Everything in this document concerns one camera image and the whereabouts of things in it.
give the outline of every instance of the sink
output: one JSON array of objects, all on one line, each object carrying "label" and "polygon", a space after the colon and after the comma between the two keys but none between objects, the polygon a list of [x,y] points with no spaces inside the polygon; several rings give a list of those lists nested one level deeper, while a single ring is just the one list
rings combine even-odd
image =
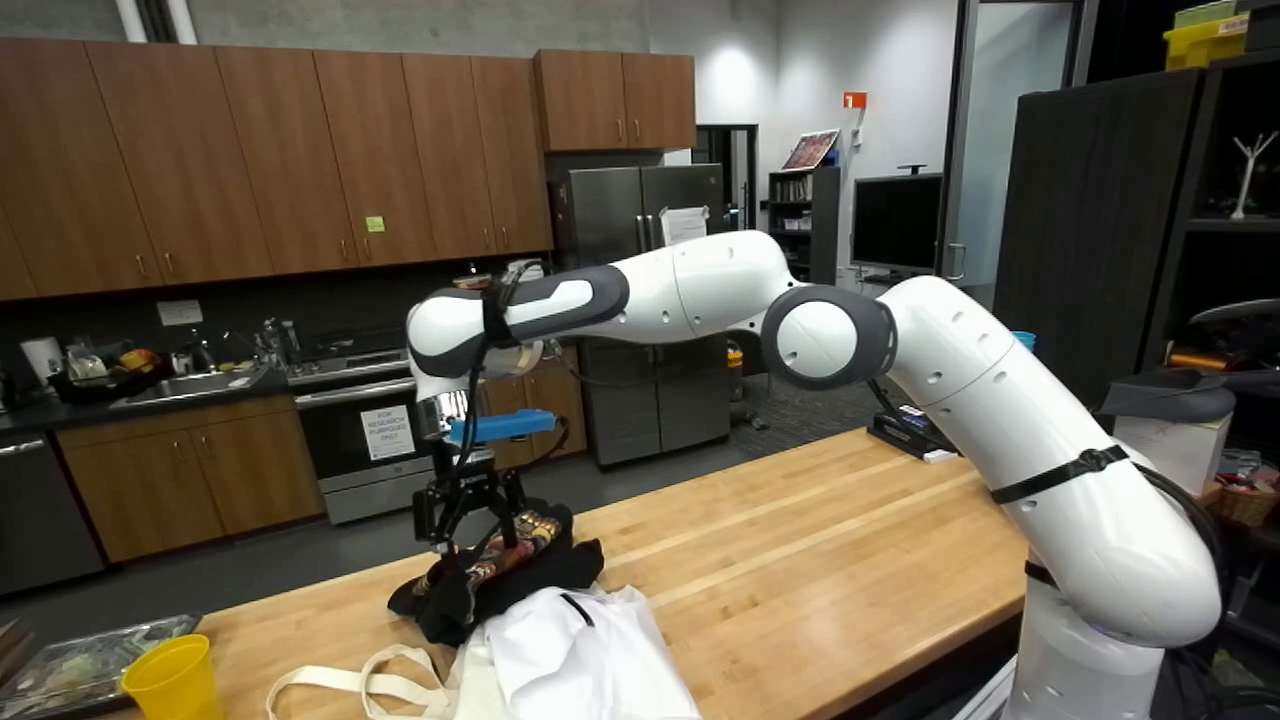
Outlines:
[{"label": "sink", "polygon": [[197,394],[237,390],[249,384],[253,384],[253,376],[187,371],[187,376],[168,376],[136,394],[124,394],[112,406],[179,403],[179,400],[197,400]]}]

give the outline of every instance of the stainless steel refrigerator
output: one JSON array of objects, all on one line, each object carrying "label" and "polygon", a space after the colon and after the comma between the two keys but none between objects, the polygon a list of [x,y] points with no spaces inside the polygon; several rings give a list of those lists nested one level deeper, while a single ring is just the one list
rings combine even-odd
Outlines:
[{"label": "stainless steel refrigerator", "polygon": [[668,209],[725,215],[719,163],[685,169],[569,169],[552,181],[556,242],[569,264],[599,264],[664,242]]},{"label": "stainless steel refrigerator", "polygon": [[[563,264],[609,264],[664,242],[673,209],[725,211],[719,163],[569,169],[552,181]],[[598,465],[629,465],[728,436],[725,343],[637,348],[579,338]]]}]

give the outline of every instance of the brown wooden cabinet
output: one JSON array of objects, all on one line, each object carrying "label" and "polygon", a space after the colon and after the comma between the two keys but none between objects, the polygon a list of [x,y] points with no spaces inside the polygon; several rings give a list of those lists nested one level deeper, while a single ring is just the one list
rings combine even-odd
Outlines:
[{"label": "brown wooden cabinet", "polygon": [[318,51],[347,229],[363,264],[433,259],[426,173],[401,55]]},{"label": "brown wooden cabinet", "polygon": [[34,280],[5,297],[161,280],[85,42],[0,39],[0,215]]},{"label": "brown wooden cabinet", "polygon": [[219,47],[217,63],[275,273],[357,264],[313,51]]},{"label": "brown wooden cabinet", "polygon": [[58,432],[107,559],[322,517],[287,400]]},{"label": "brown wooden cabinet", "polygon": [[691,149],[691,60],[541,51],[549,150]]},{"label": "brown wooden cabinet", "polygon": [[[585,394],[579,394],[578,352],[571,348],[563,348],[556,358],[544,358],[537,371],[528,371],[519,378],[498,376],[498,378],[483,384],[483,394],[482,394],[482,411],[483,415],[518,411],[518,406],[544,406],[544,411],[559,415],[569,436],[556,449],[556,454],[588,450]],[[498,466],[531,465],[552,444],[556,444],[556,436],[531,436],[531,439],[519,439],[519,444],[502,444],[498,449]]]},{"label": "brown wooden cabinet", "polygon": [[5,215],[0,215],[0,300],[35,297],[23,247],[14,241]]},{"label": "brown wooden cabinet", "polygon": [[168,283],[267,274],[271,254],[207,47],[94,42],[101,96],[124,149]]},{"label": "brown wooden cabinet", "polygon": [[549,251],[528,60],[403,55],[437,254]]},{"label": "brown wooden cabinet", "polygon": [[477,150],[498,220],[498,251],[552,251],[552,203],[537,72],[528,60],[472,60],[483,142]]}]

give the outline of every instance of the countertop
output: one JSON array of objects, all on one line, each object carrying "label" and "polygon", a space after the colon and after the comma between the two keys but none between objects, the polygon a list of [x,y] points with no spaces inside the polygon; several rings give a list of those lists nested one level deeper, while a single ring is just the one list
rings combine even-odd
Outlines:
[{"label": "countertop", "polygon": [[[578,517],[606,586],[642,586],[710,720],[839,716],[1001,629],[1026,601],[1026,537],[969,461],[923,465],[846,432]],[[301,663],[360,667],[426,643],[384,601],[433,554],[203,616],[229,716],[259,716]],[[280,720],[357,716],[293,688]]]},{"label": "countertop", "polygon": [[14,436],[34,436],[34,432],[59,432],[59,428],[78,428],[78,424],[116,424],[116,418],[134,418],[134,415],[161,415],[161,411],[184,411],[184,406],[207,406],[207,403],[237,403],[249,394],[280,394],[293,390],[284,376],[263,376],[249,388],[231,388],[231,390],[217,390],[217,394],[187,394],[187,400],[168,400],[168,403],[28,403],[28,406],[14,406],[0,415],[0,444]]}]

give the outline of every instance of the oven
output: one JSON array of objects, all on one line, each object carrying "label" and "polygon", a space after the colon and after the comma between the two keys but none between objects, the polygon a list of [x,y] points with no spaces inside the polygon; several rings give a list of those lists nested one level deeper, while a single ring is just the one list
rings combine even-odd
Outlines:
[{"label": "oven", "polygon": [[413,507],[433,483],[433,450],[403,354],[293,367],[293,400],[308,436],[332,523]]}]

